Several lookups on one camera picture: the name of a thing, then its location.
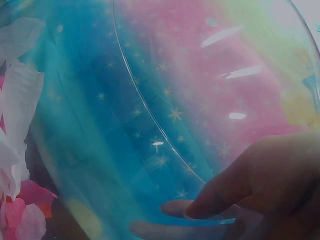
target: finger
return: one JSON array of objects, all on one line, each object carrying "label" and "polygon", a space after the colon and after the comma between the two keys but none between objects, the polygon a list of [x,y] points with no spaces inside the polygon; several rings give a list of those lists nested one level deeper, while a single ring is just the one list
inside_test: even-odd
[{"label": "finger", "polygon": [[[185,211],[192,203],[192,200],[173,200],[164,203],[161,206],[161,211],[171,217],[175,218],[185,218]],[[225,211],[221,212],[219,215],[213,216],[208,220],[212,221],[219,221],[219,220],[226,220],[226,219],[234,219],[241,215],[243,210],[236,206],[232,205]]]},{"label": "finger", "polygon": [[225,171],[211,179],[196,200],[187,208],[185,214],[192,219],[207,219],[250,196],[248,155],[250,155],[249,150]]},{"label": "finger", "polygon": [[131,232],[145,240],[221,240],[231,225],[171,226],[147,222],[134,222]]}]

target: white tissue paper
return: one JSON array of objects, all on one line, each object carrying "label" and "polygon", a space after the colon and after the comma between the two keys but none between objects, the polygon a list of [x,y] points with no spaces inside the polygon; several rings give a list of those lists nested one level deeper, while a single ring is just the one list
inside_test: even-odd
[{"label": "white tissue paper", "polygon": [[31,50],[44,28],[38,19],[21,17],[0,28],[0,65],[6,72],[0,91],[0,116],[5,132],[0,129],[0,192],[14,200],[21,181],[28,179],[24,140],[35,114],[44,83],[44,74],[24,65],[18,57]]}]

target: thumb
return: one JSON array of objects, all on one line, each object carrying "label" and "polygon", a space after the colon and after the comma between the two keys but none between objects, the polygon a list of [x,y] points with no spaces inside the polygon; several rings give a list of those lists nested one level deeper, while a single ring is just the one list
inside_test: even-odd
[{"label": "thumb", "polygon": [[243,153],[226,170],[211,179],[186,209],[191,219],[207,219],[220,214],[231,205],[251,195],[248,162]]}]

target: hand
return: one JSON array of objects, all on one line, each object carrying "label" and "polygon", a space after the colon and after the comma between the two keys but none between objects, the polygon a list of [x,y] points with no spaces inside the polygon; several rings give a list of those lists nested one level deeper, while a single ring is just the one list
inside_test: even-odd
[{"label": "hand", "polygon": [[194,201],[165,203],[173,217],[236,218],[210,227],[135,222],[145,240],[317,240],[320,229],[320,132],[266,137],[210,180]]}]

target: clear plastic sphere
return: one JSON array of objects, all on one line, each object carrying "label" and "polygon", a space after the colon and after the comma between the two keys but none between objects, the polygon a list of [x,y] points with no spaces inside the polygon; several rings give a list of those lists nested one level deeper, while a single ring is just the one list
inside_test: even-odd
[{"label": "clear plastic sphere", "polygon": [[320,128],[319,33],[291,1],[8,2],[45,22],[21,58],[44,73],[31,133],[90,240],[205,225],[159,206],[194,199],[261,137]]}]

